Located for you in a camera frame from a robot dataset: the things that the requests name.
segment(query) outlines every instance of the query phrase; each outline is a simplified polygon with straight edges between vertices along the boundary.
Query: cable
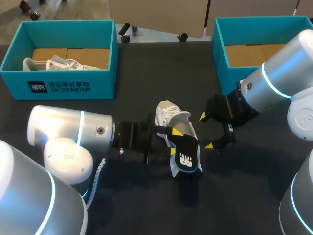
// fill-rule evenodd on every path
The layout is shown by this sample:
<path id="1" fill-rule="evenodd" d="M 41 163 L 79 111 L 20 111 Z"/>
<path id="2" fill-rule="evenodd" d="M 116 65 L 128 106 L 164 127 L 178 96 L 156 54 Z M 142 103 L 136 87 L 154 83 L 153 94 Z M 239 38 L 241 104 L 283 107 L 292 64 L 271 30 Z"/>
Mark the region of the cable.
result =
<path id="1" fill-rule="evenodd" d="M 106 164 L 106 160 L 105 158 L 103 158 L 97 168 L 97 171 L 96 171 L 96 174 L 94 176 L 94 180 L 93 180 L 93 183 L 92 183 L 92 190 L 91 190 L 91 193 L 90 193 L 90 197 L 88 199 L 88 202 L 87 202 L 87 209 L 91 206 L 92 202 L 93 202 L 93 199 L 94 199 L 94 196 L 96 194 L 96 191 L 97 191 L 97 187 L 98 187 L 98 181 L 99 181 L 99 176 L 100 176 L 100 173 L 102 171 L 102 168 L 103 166 Z"/>

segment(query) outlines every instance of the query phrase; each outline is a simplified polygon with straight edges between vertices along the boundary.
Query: blue cardboard box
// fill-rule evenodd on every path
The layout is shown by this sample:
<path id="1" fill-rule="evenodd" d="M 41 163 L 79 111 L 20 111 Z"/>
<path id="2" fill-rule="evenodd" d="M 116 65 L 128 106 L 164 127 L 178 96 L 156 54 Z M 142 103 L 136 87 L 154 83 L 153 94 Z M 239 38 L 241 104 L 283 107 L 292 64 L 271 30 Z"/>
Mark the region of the blue cardboard box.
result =
<path id="1" fill-rule="evenodd" d="M 236 89 L 258 66 L 232 67 L 225 46 L 286 44 L 305 29 L 313 29 L 306 16 L 219 17 L 215 19 L 212 50 L 222 94 Z"/>
<path id="2" fill-rule="evenodd" d="M 108 68 L 23 71 L 23 60 L 36 48 L 108 48 Z M 15 100 L 113 99 L 117 60 L 114 20 L 24 21 L 0 75 Z"/>

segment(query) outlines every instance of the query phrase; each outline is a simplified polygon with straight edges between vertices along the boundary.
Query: white sneaker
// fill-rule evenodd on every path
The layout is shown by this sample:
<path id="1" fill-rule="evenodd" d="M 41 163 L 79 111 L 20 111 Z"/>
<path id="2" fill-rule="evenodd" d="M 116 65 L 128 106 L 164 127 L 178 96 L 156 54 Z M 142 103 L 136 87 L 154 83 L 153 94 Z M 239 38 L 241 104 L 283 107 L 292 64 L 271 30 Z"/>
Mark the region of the white sneaker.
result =
<path id="1" fill-rule="evenodd" d="M 35 61 L 31 58 L 25 58 L 23 61 L 23 71 L 33 70 L 99 70 L 97 67 L 82 65 L 76 60 L 62 59 L 54 55 L 47 61 Z"/>
<path id="2" fill-rule="evenodd" d="M 188 119 L 190 116 L 191 116 L 190 112 L 180 110 L 180 108 L 177 105 L 173 104 L 172 102 L 168 100 L 162 101 L 158 104 L 156 108 L 155 124 L 156 126 L 174 127 L 181 133 L 193 136 L 196 139 L 198 139 L 196 132 L 191 122 Z M 175 145 L 168 139 L 167 135 L 165 134 L 158 134 L 158 135 L 165 139 L 168 147 L 175 148 Z M 171 166 L 171 172 L 172 172 L 173 177 L 175 177 L 179 171 L 182 171 L 185 173 L 193 173 L 197 170 L 197 168 L 203 171 L 201 164 L 200 164 L 199 144 L 197 148 L 197 161 L 196 162 L 197 162 L 197 166 L 190 166 L 190 170 L 189 170 L 185 164 L 183 156 L 176 157 L 176 153 L 174 153 L 173 155 L 171 155 L 171 158 L 170 158 L 170 166 Z"/>

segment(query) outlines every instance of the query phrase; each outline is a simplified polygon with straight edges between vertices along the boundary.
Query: black table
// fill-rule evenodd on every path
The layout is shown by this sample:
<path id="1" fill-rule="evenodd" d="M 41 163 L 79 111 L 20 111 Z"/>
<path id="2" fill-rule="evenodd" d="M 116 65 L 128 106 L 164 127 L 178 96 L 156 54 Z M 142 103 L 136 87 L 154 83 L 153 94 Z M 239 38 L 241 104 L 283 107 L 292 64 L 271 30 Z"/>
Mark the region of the black table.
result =
<path id="1" fill-rule="evenodd" d="M 6 50 L 0 47 L 0 57 Z M 238 129 L 237 144 L 218 153 L 204 147 L 222 135 L 221 125 L 198 122 L 207 99 L 219 92 L 210 42 L 120 44 L 118 69 L 114 100 L 14 101 L 0 79 L 0 139 L 42 164 L 42 153 L 26 138 L 35 105 L 110 114 L 121 121 L 144 119 L 160 101 L 170 100 L 192 114 L 204 174 L 175 180 L 165 157 L 155 156 L 144 167 L 142 156 L 132 152 L 123 162 L 108 161 L 89 209 L 88 233 L 281 234 L 280 198 L 312 148 L 288 128 L 289 101 Z"/>

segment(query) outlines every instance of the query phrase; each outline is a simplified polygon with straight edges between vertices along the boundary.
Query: gray floor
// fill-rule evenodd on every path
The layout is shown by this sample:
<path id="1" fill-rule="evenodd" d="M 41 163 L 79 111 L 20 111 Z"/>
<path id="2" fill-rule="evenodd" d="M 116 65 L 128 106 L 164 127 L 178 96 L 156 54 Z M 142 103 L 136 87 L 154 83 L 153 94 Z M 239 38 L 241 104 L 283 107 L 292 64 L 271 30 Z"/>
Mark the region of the gray floor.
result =
<path id="1" fill-rule="evenodd" d="M 20 8 L 21 0 L 0 0 L 0 45 L 10 44 L 21 21 L 30 20 Z M 72 20 L 72 19 L 110 19 L 107 0 L 46 0 L 39 4 L 38 0 L 27 0 L 33 10 L 41 14 L 40 20 Z M 117 32 L 122 24 L 116 24 Z M 177 42 L 177 35 L 139 28 L 133 35 L 127 32 L 131 42 Z M 208 41 L 211 37 L 188 38 L 188 41 Z"/>

